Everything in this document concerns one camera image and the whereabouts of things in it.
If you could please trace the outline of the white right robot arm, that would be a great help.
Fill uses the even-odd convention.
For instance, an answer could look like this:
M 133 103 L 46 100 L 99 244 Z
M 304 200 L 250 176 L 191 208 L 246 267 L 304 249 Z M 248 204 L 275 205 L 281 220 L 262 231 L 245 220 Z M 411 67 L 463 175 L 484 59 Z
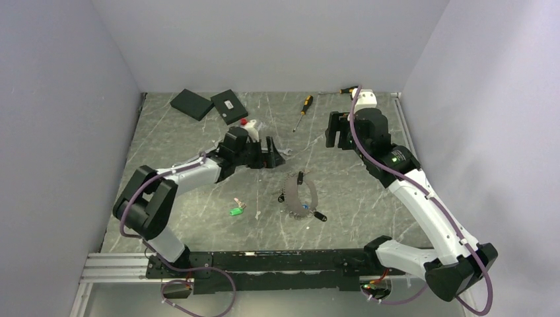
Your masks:
M 419 277 L 440 299 L 450 302 L 483 279 L 498 257 L 492 243 L 479 243 L 450 213 L 432 189 L 419 161 L 391 141 L 388 120 L 379 109 L 363 108 L 351 122 L 347 112 L 331 112 L 326 146 L 352 150 L 368 173 L 394 194 L 431 242 L 415 248 L 380 236 L 364 247 L 364 265 L 372 274 L 386 268 Z

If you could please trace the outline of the key with green tag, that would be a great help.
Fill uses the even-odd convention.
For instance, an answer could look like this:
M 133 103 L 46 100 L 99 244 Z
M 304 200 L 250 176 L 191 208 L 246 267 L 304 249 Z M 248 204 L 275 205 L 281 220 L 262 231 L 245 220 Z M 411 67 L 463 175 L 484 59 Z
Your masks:
M 244 209 L 246 208 L 246 204 L 238 198 L 234 198 L 234 201 L 237 204 L 237 207 L 229 211 L 229 215 L 232 217 L 243 214 Z

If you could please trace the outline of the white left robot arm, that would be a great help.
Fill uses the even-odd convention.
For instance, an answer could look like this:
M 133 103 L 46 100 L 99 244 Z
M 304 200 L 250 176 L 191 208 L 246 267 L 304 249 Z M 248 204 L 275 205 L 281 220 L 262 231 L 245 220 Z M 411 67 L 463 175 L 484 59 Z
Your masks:
M 140 166 L 117 198 L 112 214 L 123 236 L 140 238 L 164 259 L 164 269 L 173 277 L 191 267 L 190 249 L 168 226 L 175 199 L 198 187 L 217 184 L 233 175 L 239 166 L 276 168 L 285 163 L 272 137 L 251 137 L 248 129 L 230 128 L 217 146 L 170 168 Z

